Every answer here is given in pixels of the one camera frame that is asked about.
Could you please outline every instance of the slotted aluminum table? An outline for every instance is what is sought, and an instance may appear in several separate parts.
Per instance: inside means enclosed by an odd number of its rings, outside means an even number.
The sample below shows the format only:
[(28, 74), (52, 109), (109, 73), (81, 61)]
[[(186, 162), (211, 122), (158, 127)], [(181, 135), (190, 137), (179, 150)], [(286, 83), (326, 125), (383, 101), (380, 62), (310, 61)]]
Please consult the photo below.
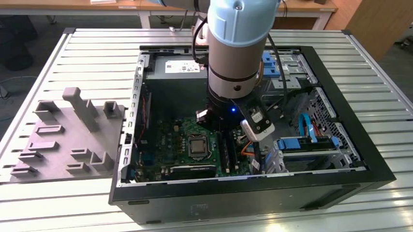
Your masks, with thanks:
[[(109, 205), (111, 179), (0, 186), (2, 231), (404, 231), (413, 230), (412, 103), (351, 35), (341, 31), (273, 31), (278, 45), (309, 45), (328, 67), (397, 180), (326, 210), (139, 226)], [(62, 100), (79, 87), (94, 105), (131, 104), (141, 45), (190, 45), (191, 33), (167, 29), (77, 29), (63, 34), (0, 143), (0, 178), (8, 177), (38, 116), (36, 102)]]

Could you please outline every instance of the motherboard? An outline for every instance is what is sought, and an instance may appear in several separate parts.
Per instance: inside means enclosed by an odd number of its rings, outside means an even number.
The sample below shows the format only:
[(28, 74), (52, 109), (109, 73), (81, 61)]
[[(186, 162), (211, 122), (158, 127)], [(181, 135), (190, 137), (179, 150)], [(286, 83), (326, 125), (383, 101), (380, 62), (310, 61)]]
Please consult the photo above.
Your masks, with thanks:
[(197, 125), (194, 118), (158, 120), (155, 126), (154, 149), (137, 154), (137, 181), (250, 175), (241, 128), (224, 135)]

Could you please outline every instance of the paper on desk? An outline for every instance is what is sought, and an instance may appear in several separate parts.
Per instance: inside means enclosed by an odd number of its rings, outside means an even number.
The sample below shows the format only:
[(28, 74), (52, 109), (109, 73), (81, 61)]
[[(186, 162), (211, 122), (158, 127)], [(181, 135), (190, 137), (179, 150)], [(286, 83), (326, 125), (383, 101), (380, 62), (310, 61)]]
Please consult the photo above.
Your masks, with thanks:
[(117, 0), (91, 0), (91, 5), (117, 3)]

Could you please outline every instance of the green circuit board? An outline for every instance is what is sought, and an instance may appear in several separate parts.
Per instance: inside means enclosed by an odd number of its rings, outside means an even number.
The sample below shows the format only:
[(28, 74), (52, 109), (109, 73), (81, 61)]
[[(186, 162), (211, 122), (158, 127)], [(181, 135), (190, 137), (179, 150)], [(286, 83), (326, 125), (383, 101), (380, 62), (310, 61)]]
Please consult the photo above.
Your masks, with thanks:
[[(249, 161), (238, 162), (238, 170), (222, 170), (218, 135), (197, 125), (194, 118), (178, 120), (159, 120), (157, 122), (157, 144), (153, 156), (153, 164), (145, 166), (149, 181), (159, 181), (162, 167), (177, 165), (216, 165), (216, 177), (238, 176), (250, 174)], [(207, 151), (199, 158), (190, 156), (191, 139), (205, 139)]]

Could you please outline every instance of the cpu socket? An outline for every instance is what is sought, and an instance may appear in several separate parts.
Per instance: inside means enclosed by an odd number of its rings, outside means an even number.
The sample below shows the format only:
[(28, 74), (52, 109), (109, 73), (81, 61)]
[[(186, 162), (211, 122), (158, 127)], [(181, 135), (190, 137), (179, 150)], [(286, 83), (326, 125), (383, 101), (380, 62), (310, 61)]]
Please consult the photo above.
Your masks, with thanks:
[(203, 158), (209, 154), (207, 147), (207, 137), (202, 136), (190, 136), (187, 138), (189, 142), (189, 156), (194, 159)]

